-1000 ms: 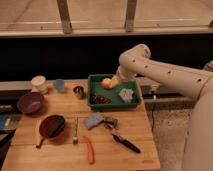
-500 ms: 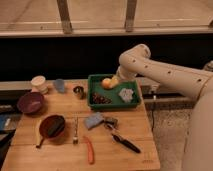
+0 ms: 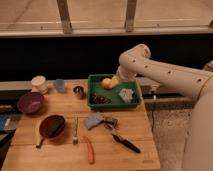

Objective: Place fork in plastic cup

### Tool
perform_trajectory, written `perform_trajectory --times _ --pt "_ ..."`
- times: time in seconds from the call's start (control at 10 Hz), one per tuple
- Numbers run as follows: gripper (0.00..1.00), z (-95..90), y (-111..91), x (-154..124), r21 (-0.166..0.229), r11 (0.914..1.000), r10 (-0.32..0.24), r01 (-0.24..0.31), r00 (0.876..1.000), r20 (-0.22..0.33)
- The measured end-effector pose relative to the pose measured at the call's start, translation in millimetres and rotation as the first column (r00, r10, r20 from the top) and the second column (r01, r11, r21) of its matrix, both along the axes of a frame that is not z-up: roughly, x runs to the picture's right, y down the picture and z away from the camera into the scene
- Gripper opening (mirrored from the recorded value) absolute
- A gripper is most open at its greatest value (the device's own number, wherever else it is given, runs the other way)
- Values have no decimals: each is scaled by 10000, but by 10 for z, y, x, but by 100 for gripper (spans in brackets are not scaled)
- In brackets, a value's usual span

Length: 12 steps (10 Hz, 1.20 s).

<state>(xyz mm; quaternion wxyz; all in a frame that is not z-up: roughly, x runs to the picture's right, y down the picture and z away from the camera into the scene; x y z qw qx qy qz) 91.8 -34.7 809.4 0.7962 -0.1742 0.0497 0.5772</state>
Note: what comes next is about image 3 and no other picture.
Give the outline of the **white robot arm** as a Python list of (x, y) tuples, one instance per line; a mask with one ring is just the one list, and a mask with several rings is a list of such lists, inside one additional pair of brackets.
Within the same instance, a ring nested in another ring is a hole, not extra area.
[(123, 52), (112, 87), (134, 81), (140, 74), (195, 101), (182, 171), (213, 171), (213, 72), (158, 62), (150, 57), (151, 52), (145, 44)]

